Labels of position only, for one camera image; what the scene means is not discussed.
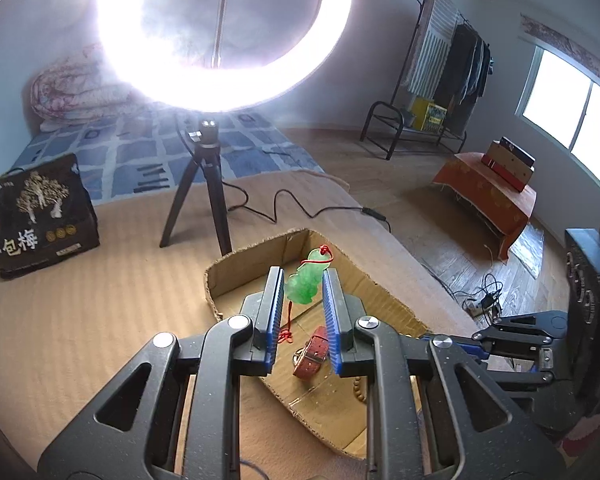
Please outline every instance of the ring light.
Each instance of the ring light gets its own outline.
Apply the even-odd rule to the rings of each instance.
[[[202,112],[247,108],[283,94],[331,53],[344,30],[351,0],[322,0],[307,34],[284,56],[252,68],[186,64],[167,40],[141,27],[142,0],[98,0],[100,39],[120,79],[156,101]]]

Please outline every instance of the tripod leg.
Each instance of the tripod leg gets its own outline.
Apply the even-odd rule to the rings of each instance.
[[[229,222],[226,218],[226,202],[224,201],[224,189],[222,189],[222,174],[219,164],[204,162],[202,171],[205,174],[206,188],[209,192],[211,202],[211,213],[214,216],[218,244],[222,256],[229,254],[231,248],[231,235],[229,234]]]
[[[176,224],[176,220],[178,219],[178,215],[182,209],[182,204],[184,204],[184,199],[187,197],[187,193],[189,192],[189,188],[191,187],[191,183],[193,182],[199,167],[200,164],[196,160],[196,157],[192,156],[189,164],[187,164],[187,167],[182,174],[182,179],[180,181],[180,185],[178,186],[178,190],[176,191],[176,196],[171,204],[171,210],[169,211],[169,216],[167,216],[167,223],[164,225],[164,231],[162,232],[160,247],[166,247],[169,245],[171,231],[173,231],[173,226]]]

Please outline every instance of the blue patterned bed sheet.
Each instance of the blue patterned bed sheet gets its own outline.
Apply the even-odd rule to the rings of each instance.
[[[66,126],[37,135],[13,167],[30,168],[75,153],[94,204],[173,189],[190,161],[177,130],[184,132],[185,124],[198,124],[197,116],[167,108]],[[219,116],[219,139],[225,179],[281,170],[322,172],[309,153],[256,112]],[[194,182],[204,181],[198,171]]]

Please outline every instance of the silver screw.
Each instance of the silver screw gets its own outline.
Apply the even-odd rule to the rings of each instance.
[[[438,348],[449,348],[453,343],[448,335],[437,335],[433,338],[433,344]]]
[[[158,348],[167,348],[173,343],[174,336],[169,332],[160,332],[154,336],[154,346]]]
[[[375,328],[380,324],[375,316],[362,316],[358,320],[358,326],[361,328]]]
[[[240,330],[249,324],[249,318],[238,314],[237,316],[231,316],[229,319],[229,326],[234,330]]]

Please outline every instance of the red belt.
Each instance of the red belt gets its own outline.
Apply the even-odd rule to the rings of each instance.
[[[327,329],[319,326],[304,348],[294,354],[294,375],[302,380],[310,379],[320,369],[328,352]]]

